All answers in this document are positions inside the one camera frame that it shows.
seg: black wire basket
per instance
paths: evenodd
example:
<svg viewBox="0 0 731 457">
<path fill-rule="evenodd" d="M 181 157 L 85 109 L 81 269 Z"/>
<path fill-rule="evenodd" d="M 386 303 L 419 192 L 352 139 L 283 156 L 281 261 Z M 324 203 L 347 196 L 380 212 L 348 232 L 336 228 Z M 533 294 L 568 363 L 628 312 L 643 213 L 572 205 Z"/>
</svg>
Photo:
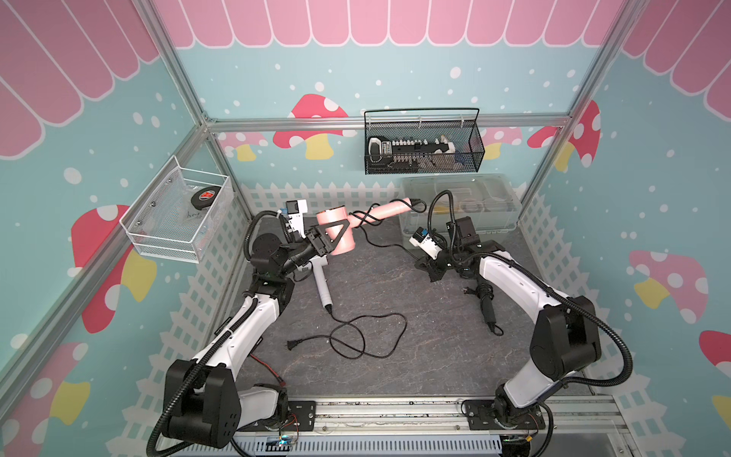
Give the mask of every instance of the black wire basket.
<svg viewBox="0 0 731 457">
<path fill-rule="evenodd" d="M 479 108 L 369 110 L 365 174 L 476 173 L 485 147 Z"/>
</svg>

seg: white wire basket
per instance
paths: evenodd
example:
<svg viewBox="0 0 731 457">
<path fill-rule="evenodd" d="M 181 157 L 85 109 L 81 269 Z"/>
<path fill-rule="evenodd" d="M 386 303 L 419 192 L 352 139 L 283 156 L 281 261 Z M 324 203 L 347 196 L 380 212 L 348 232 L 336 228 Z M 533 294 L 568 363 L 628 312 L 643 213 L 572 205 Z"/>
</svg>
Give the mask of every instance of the white wire basket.
<svg viewBox="0 0 731 457">
<path fill-rule="evenodd" d="M 191 197 L 209 186 L 221 191 L 211 206 L 195 209 Z M 199 263 L 232 201 L 228 176 L 182 168 L 172 156 L 119 223 L 140 255 Z"/>
</svg>

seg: red mushroom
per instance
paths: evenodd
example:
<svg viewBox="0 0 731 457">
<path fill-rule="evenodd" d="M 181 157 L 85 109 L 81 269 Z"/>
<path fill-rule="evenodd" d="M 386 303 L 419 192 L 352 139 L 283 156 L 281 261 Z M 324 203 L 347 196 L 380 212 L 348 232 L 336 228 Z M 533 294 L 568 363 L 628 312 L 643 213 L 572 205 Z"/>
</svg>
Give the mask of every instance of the red mushroom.
<svg viewBox="0 0 731 457">
<path fill-rule="evenodd" d="M 43 449 L 48 418 L 70 426 L 91 392 L 88 382 L 64 379 L 88 350 L 86 343 L 62 344 L 51 355 L 20 403 L 2 425 L 5 457 L 37 457 Z"/>
<path fill-rule="evenodd" d="M 500 145 L 503 143 L 517 146 L 523 142 L 523 133 L 517 127 L 489 127 L 480 135 L 485 145 L 484 160 L 500 157 Z"/>
<path fill-rule="evenodd" d="M 102 206 L 76 220 L 71 227 L 76 266 L 69 269 L 70 276 L 75 276 L 86 265 L 127 208 L 124 205 Z M 149 292 L 156 274 L 157 264 L 143 259 L 130 246 L 81 313 L 84 328 L 89 333 L 104 330 L 114 318 L 121 284 L 129 288 L 132 297 L 139 302 Z"/>
<path fill-rule="evenodd" d="M 635 284 L 635 292 L 645 305 L 657 309 L 665 298 L 672 296 L 687 323 L 695 324 L 703 315 L 708 303 L 708 280 L 693 257 L 632 251 L 629 263 L 632 268 L 627 268 L 628 273 L 639 271 L 649 276 L 647 281 Z"/>
<path fill-rule="evenodd" d="M 700 334 L 698 345 L 709 362 L 731 377 L 731 335 L 708 330 Z"/>
<path fill-rule="evenodd" d="M 569 158 L 573 151 L 578 152 L 579 159 L 584 167 L 591 165 L 599 147 L 601 129 L 602 117 L 599 113 L 599 106 L 594 100 L 591 100 L 583 116 L 581 116 L 579 124 L 574 128 L 574 132 L 567 143 L 561 148 L 561 152 L 558 153 L 556 162 L 553 164 L 556 169 L 563 173 L 568 171 Z M 548 146 L 553 141 L 557 130 L 556 127 L 543 127 L 528 139 L 528 146 L 531 148 Z"/>
<path fill-rule="evenodd" d="M 218 139 L 226 156 L 233 157 L 233 151 L 236 151 L 239 162 L 252 162 L 257 159 L 250 145 L 269 146 L 269 142 L 259 132 L 223 132 L 219 133 Z"/>
<path fill-rule="evenodd" d="M 300 99 L 289 114 L 290 118 L 346 118 L 348 114 L 333 100 L 317 94 L 307 94 Z M 354 137 L 355 130 L 320 130 L 307 132 L 277 132 L 274 144 L 283 149 L 292 148 L 303 141 L 307 143 L 305 157 L 310 160 L 325 160 L 333 156 L 333 148 L 327 135 Z"/>
</svg>

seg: pink hair dryer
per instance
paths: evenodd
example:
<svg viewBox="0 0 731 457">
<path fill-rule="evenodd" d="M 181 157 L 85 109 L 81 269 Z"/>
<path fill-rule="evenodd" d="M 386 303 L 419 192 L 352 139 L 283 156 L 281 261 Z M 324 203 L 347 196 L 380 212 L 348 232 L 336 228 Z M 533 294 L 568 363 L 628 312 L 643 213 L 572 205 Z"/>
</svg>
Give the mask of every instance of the pink hair dryer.
<svg viewBox="0 0 731 457">
<path fill-rule="evenodd" d="M 411 200 L 409 200 L 408 198 L 404 198 L 404 201 L 408 202 L 408 204 L 411 205 Z M 371 210 L 370 216 L 373 216 L 377 219 L 385 219 L 387 217 L 395 216 L 396 214 L 406 213 L 410 210 L 411 208 L 407 205 L 404 205 L 402 202 L 391 202 L 385 205 L 376 206 Z M 327 209 L 325 211 L 317 213 L 317 222 L 319 222 L 320 224 L 341 221 L 343 219 L 348 219 L 350 226 L 343 234 L 343 238 L 340 239 L 338 246 L 335 248 L 334 251 L 330 253 L 330 255 L 343 254 L 344 252 L 352 251 L 353 248 L 355 248 L 353 229 L 362 224 L 362 221 L 353 215 L 349 216 L 348 210 L 345 209 L 344 206 Z M 334 240 L 335 237 L 338 236 L 338 234 L 340 233 L 340 230 L 342 230 L 342 227 L 336 226 L 326 229 L 326 232 L 330 236 L 330 238 Z"/>
</svg>

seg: plastic storage container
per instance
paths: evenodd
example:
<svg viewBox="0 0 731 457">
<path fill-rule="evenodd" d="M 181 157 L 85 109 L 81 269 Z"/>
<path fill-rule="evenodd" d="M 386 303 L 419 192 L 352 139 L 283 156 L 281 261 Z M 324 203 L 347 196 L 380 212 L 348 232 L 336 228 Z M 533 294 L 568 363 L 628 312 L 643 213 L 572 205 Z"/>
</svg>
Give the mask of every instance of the plastic storage container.
<svg viewBox="0 0 731 457">
<path fill-rule="evenodd" d="M 469 216 L 482 241 L 495 240 L 500 243 L 517 227 L 522 205 L 505 175 L 429 176 L 405 178 L 401 183 L 405 197 L 420 198 L 427 205 L 441 191 L 451 190 L 455 202 L 455 218 Z M 426 228 L 426 219 L 426 212 L 419 214 L 410 211 L 399 216 L 404 247 L 414 248 L 409 243 L 409 238 L 417 228 Z M 434 208 L 432 229 L 445 234 L 446 238 L 449 220 L 449 199 L 445 195 Z"/>
</svg>

